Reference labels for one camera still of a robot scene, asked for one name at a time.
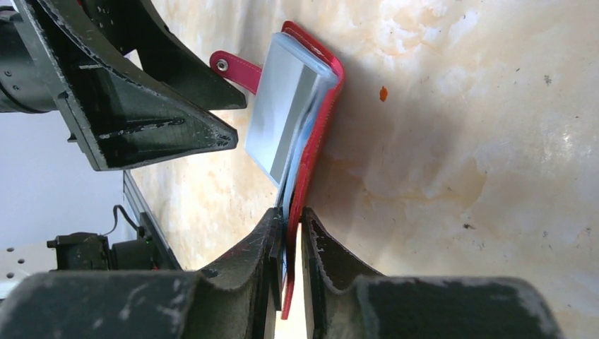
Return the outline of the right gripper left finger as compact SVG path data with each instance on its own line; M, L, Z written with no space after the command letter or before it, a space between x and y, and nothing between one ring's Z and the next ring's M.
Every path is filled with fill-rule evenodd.
M2 338L272 338L282 212L197 271L71 270L24 279L1 305Z

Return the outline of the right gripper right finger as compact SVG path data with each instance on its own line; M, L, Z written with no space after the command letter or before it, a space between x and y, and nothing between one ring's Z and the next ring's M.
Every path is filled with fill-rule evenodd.
M387 276L302 217L310 338L562 338L545 298L505 277Z

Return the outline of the red card holder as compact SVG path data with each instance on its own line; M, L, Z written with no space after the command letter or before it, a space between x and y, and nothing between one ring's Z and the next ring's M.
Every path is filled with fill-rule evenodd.
M281 268L285 294L280 308L282 319L287 319L295 286L295 250L300 215L305 205L312 173L325 143L333 109L345 81L345 69L330 50L297 23L287 20L279 32L288 33L298 39L300 44L329 65L338 77L338 83L327 90L319 108L308 113L301 128L297 130L295 142L288 154L283 180L281 185L277 186L275 206L282 212L284 244ZM247 89L256 99L263 66L257 66L223 50L211 54L209 65L219 76Z

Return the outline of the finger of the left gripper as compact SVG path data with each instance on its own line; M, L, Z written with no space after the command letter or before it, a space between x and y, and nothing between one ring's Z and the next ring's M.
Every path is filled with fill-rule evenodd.
M208 110L244 109L245 95L174 35L151 1L82 0L89 19L121 55L135 50L156 81Z

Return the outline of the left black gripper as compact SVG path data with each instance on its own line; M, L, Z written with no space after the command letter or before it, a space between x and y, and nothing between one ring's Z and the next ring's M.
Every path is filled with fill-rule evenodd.
M145 73L80 1L1 6L1 112L58 111L97 171L129 170L237 146L235 128Z

